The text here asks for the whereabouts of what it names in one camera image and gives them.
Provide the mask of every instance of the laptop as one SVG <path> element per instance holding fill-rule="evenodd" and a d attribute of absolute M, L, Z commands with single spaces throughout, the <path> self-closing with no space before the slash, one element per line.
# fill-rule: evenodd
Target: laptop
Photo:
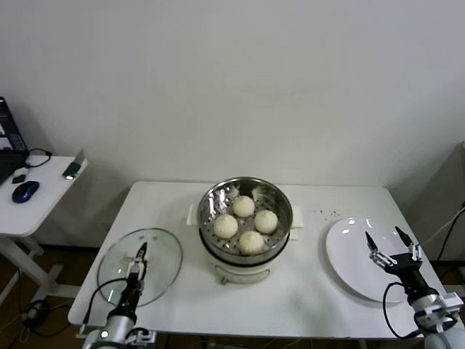
<path fill-rule="evenodd" d="M 0 97 L 0 184 L 13 172 L 24 166 L 29 151 L 8 109 Z"/>

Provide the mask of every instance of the white table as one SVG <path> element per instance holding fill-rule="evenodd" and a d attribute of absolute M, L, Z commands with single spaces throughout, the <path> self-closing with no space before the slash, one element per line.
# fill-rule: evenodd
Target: white table
<path fill-rule="evenodd" d="M 332 269 L 325 249 L 328 229 L 349 216 L 397 225 L 416 241 L 385 188 L 279 185 L 291 203 L 302 209 L 304 228 L 299 240 L 288 243 L 265 280 L 223 286 L 209 267 L 197 228 L 186 225 L 189 206 L 197 204 L 211 186 L 135 183 L 68 314 L 69 322 L 81 324 L 97 287 L 100 260 L 108 248 L 133 230 L 158 227 L 177 235 L 185 258 L 170 290 L 137 309 L 137 326 L 161 332 L 230 336 L 393 338 L 384 322 L 381 303 L 364 299 L 346 286 Z M 333 211 L 340 217 L 331 215 Z M 444 292 L 428 261 L 422 273 L 430 286 Z M 99 294 L 89 324 L 105 325 L 112 308 Z M 407 334 L 416 328 L 406 301 L 389 305 L 388 312 L 398 332 Z"/>
<path fill-rule="evenodd" d="M 40 164 L 47 158 L 48 156 L 29 156 L 27 162 Z M 54 265 L 46 273 L 33 261 L 32 258 L 36 254 L 42 255 L 44 250 L 30 237 L 77 180 L 66 180 L 62 177 L 62 173 L 73 160 L 72 156 L 53 156 L 43 166 L 30 168 L 26 181 L 36 180 L 40 186 L 31 199 L 23 204 L 12 201 L 12 193 L 19 185 L 12 184 L 12 176 L 0 185 L 0 253 L 41 286 L 33 300 L 43 299 L 48 294 L 74 298 L 78 291 L 76 286 L 56 283 L 55 279 L 62 270 L 61 265 Z M 87 161 L 82 164 L 80 172 L 86 167 Z M 24 253 L 11 238 L 20 238 L 31 252 Z M 15 274 L 0 294 L 0 304 L 15 285 L 17 277 Z"/>

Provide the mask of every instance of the small white desk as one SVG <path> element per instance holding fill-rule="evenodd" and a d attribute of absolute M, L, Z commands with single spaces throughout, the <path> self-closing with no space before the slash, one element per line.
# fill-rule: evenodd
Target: small white desk
<path fill-rule="evenodd" d="M 28 162 L 40 164 L 47 158 L 48 156 L 29 156 Z M 77 178 L 66 180 L 61 175 L 73 160 L 72 156 L 53 156 L 43 166 L 30 168 L 26 181 L 36 180 L 40 186 L 31 199 L 23 204 L 16 204 L 12 200 L 12 193 L 19 185 L 12 184 L 12 176 L 0 185 L 0 253 L 41 286 L 33 300 L 44 298 L 48 294 L 58 297 L 75 297 L 78 291 L 75 286 L 59 285 L 55 282 L 62 270 L 61 265 L 55 265 L 49 273 L 46 273 L 33 261 L 34 255 L 42 255 L 44 251 L 30 237 L 77 180 Z M 87 161 L 82 164 L 80 172 L 86 167 Z M 31 252 L 24 253 L 11 238 L 21 238 L 21 242 Z M 0 294 L 0 304 L 16 281 L 17 274 L 12 277 Z"/>

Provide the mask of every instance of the white plate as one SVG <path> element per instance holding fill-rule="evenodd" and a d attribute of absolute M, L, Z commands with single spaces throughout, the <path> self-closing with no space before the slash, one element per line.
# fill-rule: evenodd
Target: white plate
<path fill-rule="evenodd" d="M 384 290 L 391 282 L 400 282 L 370 259 L 365 232 L 368 232 L 379 251 L 387 254 L 407 252 L 395 226 L 385 226 L 377 221 L 351 217 L 335 223 L 326 238 L 326 251 L 334 270 L 352 289 L 371 300 L 383 301 Z M 401 302 L 407 295 L 402 287 L 389 290 L 387 302 Z"/>

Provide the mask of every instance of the computer mouse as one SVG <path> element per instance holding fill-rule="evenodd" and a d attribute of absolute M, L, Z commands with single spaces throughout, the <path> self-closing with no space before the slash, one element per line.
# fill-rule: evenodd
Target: computer mouse
<path fill-rule="evenodd" d="M 12 200 L 17 204 L 26 202 L 36 192 L 39 186 L 39 182 L 36 182 L 35 180 L 30 180 L 18 185 L 12 194 Z"/>

